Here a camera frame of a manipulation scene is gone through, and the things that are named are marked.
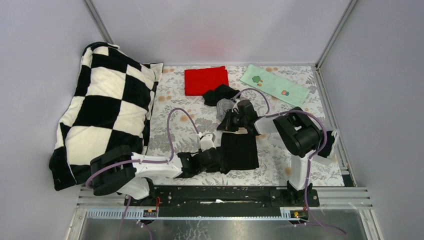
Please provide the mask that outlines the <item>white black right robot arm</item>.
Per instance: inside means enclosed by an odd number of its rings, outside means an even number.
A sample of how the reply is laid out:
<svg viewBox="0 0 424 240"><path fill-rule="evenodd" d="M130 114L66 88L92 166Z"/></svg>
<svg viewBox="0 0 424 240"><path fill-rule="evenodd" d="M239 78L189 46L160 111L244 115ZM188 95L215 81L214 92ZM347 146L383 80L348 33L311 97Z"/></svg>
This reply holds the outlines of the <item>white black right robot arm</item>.
<svg viewBox="0 0 424 240"><path fill-rule="evenodd" d="M299 106L291 110L271 115L258 116L249 100L234 105L218 125L218 131L236 132L240 128L249 134L279 134L284 147L291 154L291 176L287 191L287 201L293 206L301 205L307 194L307 177L310 172L309 161L326 144L327 135L322 123L312 114Z"/></svg>

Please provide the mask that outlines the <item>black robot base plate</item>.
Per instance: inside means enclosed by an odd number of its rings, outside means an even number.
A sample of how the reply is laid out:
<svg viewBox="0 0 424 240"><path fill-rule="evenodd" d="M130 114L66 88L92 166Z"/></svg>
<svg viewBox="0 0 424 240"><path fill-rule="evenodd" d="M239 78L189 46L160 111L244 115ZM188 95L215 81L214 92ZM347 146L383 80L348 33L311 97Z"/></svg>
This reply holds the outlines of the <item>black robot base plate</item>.
<svg viewBox="0 0 424 240"><path fill-rule="evenodd" d="M131 199L130 206L180 207L189 203L254 203L263 207L305 206L303 190L277 186L156 185L148 197Z"/></svg>

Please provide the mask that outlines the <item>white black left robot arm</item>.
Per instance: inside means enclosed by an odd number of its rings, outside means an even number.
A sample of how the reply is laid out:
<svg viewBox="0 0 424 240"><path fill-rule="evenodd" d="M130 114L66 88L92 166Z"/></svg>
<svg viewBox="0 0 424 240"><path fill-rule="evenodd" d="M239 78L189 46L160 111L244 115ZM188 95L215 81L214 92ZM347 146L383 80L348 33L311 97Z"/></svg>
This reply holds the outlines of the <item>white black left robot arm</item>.
<svg viewBox="0 0 424 240"><path fill-rule="evenodd" d="M155 200L152 178L188 179L200 173L221 172L225 169L217 148L196 153L180 152L171 158L132 152L123 145L90 161L91 176L85 186L95 196L112 193L128 195L148 206Z"/></svg>

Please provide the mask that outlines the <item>black underwear beige waistband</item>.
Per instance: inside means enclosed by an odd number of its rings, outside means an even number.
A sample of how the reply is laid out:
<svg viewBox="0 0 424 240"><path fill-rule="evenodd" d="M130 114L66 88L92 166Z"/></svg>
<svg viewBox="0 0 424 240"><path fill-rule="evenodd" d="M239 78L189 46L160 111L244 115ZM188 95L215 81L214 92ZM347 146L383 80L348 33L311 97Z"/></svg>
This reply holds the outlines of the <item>black underwear beige waistband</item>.
<svg viewBox="0 0 424 240"><path fill-rule="evenodd" d="M256 137L252 134L223 132L217 148L221 161L220 172L249 171L259 167Z"/></svg>

